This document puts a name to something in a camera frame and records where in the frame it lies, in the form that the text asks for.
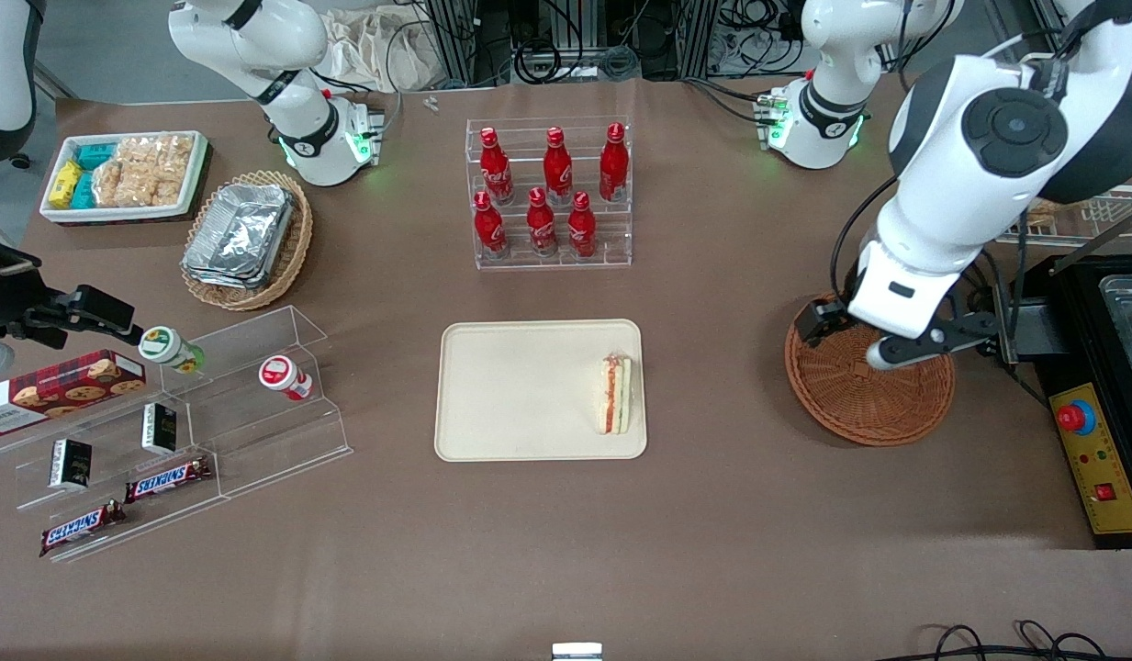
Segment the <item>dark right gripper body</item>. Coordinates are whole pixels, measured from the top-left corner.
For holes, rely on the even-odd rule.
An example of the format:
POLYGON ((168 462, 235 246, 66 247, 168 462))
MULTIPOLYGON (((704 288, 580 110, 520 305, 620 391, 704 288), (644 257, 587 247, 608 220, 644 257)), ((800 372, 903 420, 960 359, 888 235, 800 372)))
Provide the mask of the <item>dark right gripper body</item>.
POLYGON ((0 242, 0 336, 33 307, 45 302, 42 260, 0 242))

